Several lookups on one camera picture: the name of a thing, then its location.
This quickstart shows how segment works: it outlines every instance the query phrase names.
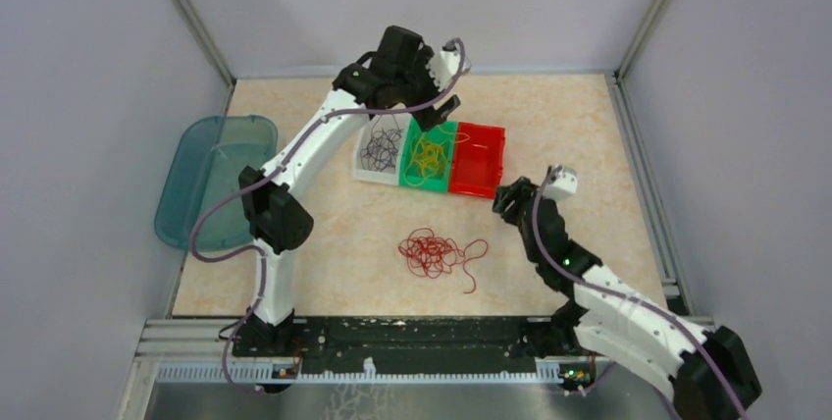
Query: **table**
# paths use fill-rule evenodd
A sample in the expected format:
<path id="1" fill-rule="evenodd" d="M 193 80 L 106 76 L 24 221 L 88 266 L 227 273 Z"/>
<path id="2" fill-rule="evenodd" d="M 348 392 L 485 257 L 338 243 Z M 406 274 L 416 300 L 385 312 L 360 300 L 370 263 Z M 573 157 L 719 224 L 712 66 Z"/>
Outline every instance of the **table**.
<path id="1" fill-rule="evenodd" d="M 309 120 L 331 79 L 241 80 L 229 110 L 271 119 L 285 145 Z M 539 183 L 551 163 L 574 168 L 578 193 L 560 205 L 570 235 L 625 282 L 664 306 L 652 255 L 606 82 L 601 75 L 468 76 L 454 90 L 451 115 L 505 128 L 502 182 Z M 292 291 L 297 315 L 551 315 L 565 297 L 551 291 L 525 258 L 517 230 L 483 198 L 355 181 L 356 137 L 312 185 L 303 205 L 315 218 L 298 250 Z M 397 252 L 411 231 L 432 228 L 464 245 L 489 244 L 471 261 L 477 288 L 461 271 L 436 280 L 413 276 Z M 189 256 L 175 316 L 241 315 L 253 294 L 255 255 L 219 264 Z"/>

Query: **teal plastic container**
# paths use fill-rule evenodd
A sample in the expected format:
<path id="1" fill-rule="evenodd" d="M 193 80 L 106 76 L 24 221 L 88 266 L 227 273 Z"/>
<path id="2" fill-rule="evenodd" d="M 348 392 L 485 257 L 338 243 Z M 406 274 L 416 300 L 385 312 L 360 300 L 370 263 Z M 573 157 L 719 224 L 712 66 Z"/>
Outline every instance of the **teal plastic container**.
<path id="1" fill-rule="evenodd" d="M 278 130 L 262 116 L 213 116 L 182 135 L 156 210 L 156 235 L 168 245 L 188 248 L 196 220 L 239 190 L 243 168 L 260 168 L 275 156 Z M 251 242 L 238 198 L 221 207 L 197 236 L 200 251 L 225 250 Z"/>
<path id="2" fill-rule="evenodd" d="M 453 145 L 456 141 L 456 129 L 457 123 L 448 121 L 430 131 L 422 132 L 416 121 L 411 121 L 407 131 L 406 144 L 402 150 L 398 184 L 428 191 L 447 192 L 448 181 L 450 180 L 450 164 L 453 159 Z M 423 137 L 427 141 L 440 144 L 444 152 L 443 166 L 438 170 L 431 170 L 429 174 L 426 174 L 425 170 L 413 160 L 414 152 L 418 153 L 416 147 Z"/>

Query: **string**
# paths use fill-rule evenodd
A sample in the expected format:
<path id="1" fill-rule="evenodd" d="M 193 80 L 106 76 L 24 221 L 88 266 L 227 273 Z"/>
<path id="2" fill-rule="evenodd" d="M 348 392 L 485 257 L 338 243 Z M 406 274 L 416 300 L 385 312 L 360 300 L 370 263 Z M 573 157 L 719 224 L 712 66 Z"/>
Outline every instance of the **string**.
<path id="1" fill-rule="evenodd" d="M 467 133 L 457 133 L 454 140 L 453 132 L 437 129 L 448 136 L 446 140 L 435 142 L 427 134 L 421 133 L 419 139 L 413 141 L 410 147 L 410 161 L 404 167 L 404 182 L 411 186 L 420 186 L 429 179 L 442 179 L 447 168 L 447 152 L 450 145 L 462 143 L 471 138 Z M 419 177 L 421 181 L 414 183 L 410 177 Z"/>
<path id="2" fill-rule="evenodd" d="M 469 255 L 471 247 L 480 242 L 485 246 L 483 252 Z M 486 256 L 488 251 L 489 243 L 482 238 L 477 238 L 460 249 L 453 238 L 436 236 L 434 231 L 427 227 L 411 232 L 410 236 L 398 245 L 398 252 L 406 259 L 407 269 L 420 278 L 435 280 L 441 275 L 451 274 L 454 266 L 462 267 L 462 272 L 468 275 L 473 283 L 471 290 L 464 292 L 466 294 L 477 290 L 477 280 L 465 265 L 471 260 Z"/>
<path id="3" fill-rule="evenodd" d="M 404 132 L 404 129 L 398 125 L 395 116 L 392 116 L 395 123 L 394 128 L 376 131 L 380 119 L 381 116 L 378 116 L 376 122 L 370 127 L 370 140 L 361 149 L 361 166 L 364 167 L 364 170 L 373 172 L 395 170 L 398 145 L 401 143 L 402 133 Z"/>

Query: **blue basket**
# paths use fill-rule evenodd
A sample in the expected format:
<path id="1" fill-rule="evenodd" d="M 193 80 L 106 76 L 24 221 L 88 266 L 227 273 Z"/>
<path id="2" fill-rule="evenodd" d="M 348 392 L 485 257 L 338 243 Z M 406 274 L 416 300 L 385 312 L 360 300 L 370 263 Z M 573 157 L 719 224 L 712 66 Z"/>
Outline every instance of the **blue basket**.
<path id="1" fill-rule="evenodd" d="M 237 176 L 246 166 L 260 168 L 275 156 L 278 130 L 262 116 L 213 116 L 185 131 L 168 173 L 156 235 L 168 245 L 187 249 L 196 220 L 214 204 L 239 190 Z M 234 248 L 251 242 L 242 201 L 220 208 L 202 226 L 200 251 Z"/>

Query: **yellow string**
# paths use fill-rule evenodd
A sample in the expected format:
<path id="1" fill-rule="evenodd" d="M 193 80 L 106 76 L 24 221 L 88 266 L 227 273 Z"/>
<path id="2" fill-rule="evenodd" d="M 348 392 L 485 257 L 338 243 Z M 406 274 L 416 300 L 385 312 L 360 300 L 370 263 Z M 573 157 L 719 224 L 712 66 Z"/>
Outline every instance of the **yellow string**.
<path id="1" fill-rule="evenodd" d="M 439 126 L 440 132 L 448 135 L 447 140 L 441 142 L 434 142 L 428 136 L 421 132 L 419 139 L 413 142 L 410 148 L 410 162 L 404 167 L 404 182 L 411 186 L 420 186 L 431 178 L 441 178 L 444 175 L 447 167 L 447 154 L 445 149 L 449 148 L 452 143 L 460 143 L 471 138 L 467 133 L 457 134 L 456 140 L 453 140 L 453 132 L 448 132 Z M 422 180 L 414 183 L 408 179 L 408 175 L 416 175 Z"/>

